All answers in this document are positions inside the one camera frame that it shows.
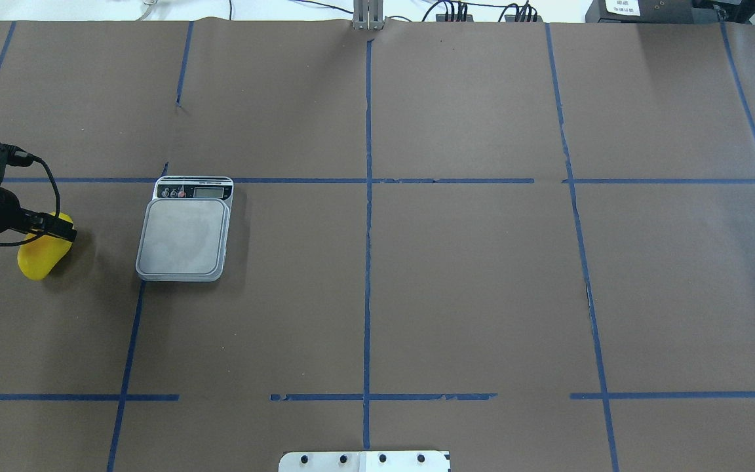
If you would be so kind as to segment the silver digital kitchen scale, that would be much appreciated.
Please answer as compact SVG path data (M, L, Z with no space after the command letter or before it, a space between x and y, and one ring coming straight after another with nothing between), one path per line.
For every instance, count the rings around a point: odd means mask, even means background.
M222 276L234 181L225 176L156 179L135 269L146 282L215 282Z

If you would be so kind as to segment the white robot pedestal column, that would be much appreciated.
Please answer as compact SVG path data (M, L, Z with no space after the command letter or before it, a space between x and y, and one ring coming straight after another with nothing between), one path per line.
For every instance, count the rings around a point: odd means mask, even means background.
M279 471L450 471L450 453L438 450L291 452Z

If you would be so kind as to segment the aluminium frame post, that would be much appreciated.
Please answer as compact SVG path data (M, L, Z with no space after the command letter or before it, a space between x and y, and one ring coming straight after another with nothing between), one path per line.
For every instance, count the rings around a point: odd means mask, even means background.
M385 26L383 0L354 0L353 29L356 31L378 31Z

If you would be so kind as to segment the yellow mango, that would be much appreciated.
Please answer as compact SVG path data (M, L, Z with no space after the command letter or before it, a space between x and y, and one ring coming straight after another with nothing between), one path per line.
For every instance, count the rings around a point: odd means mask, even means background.
M72 242L52 236L42 236L37 241L18 249L17 264L20 271L32 281L41 281L69 253Z

